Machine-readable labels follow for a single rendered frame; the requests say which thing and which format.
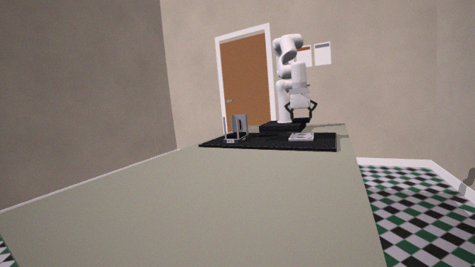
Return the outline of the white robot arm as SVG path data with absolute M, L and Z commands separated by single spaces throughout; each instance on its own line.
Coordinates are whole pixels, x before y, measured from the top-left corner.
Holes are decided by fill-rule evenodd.
M 289 94 L 309 93 L 308 86 L 310 86 L 310 83 L 307 83 L 306 63 L 293 62 L 289 64 L 289 61 L 297 56 L 297 49 L 301 48 L 303 44 L 304 39 L 301 34 L 284 35 L 272 42 L 277 62 L 277 74 L 282 78 L 282 80 L 276 82 L 279 110 L 278 123 L 290 123 L 292 121 L 290 113 L 284 107 L 286 103 L 290 102 L 288 92 Z

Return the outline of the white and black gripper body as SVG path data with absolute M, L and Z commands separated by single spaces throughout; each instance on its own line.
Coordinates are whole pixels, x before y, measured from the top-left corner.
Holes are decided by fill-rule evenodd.
M 309 108 L 310 93 L 301 93 L 290 95 L 290 106 L 292 109 Z

